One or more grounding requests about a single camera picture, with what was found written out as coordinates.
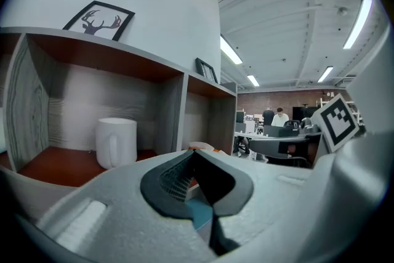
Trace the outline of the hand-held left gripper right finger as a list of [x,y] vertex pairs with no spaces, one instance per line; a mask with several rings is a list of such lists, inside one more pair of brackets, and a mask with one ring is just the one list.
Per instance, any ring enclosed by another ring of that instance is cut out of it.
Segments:
[[322,262],[323,162],[313,169],[245,161],[196,150],[196,179],[213,202],[228,252],[198,249],[195,262]]

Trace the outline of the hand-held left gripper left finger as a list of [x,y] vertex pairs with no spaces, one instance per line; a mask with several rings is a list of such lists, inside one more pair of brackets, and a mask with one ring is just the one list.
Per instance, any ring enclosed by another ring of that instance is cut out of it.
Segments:
[[37,227],[91,262],[212,262],[215,253],[189,219],[157,213],[144,199],[145,173],[180,152],[101,173],[54,204]]

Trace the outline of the person's right hand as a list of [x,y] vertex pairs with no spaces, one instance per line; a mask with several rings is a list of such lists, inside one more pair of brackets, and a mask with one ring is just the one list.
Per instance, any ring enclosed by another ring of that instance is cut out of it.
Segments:
[[317,143],[296,143],[290,144],[287,148],[287,152],[291,157],[300,157],[304,161],[306,168],[312,168],[318,151]]

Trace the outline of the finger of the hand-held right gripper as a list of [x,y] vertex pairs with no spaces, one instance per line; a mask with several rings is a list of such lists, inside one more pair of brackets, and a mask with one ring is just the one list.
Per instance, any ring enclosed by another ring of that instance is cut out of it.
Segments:
[[321,134],[302,134],[292,137],[265,137],[262,139],[252,139],[249,142],[249,149],[261,155],[274,158],[289,158],[287,148],[290,144],[296,143],[317,143],[319,144]]

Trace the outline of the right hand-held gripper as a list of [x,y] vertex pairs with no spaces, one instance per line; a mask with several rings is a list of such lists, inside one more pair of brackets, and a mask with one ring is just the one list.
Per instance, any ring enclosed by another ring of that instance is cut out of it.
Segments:
[[347,89],[364,136],[321,158],[292,212],[294,259],[393,257],[393,29]]

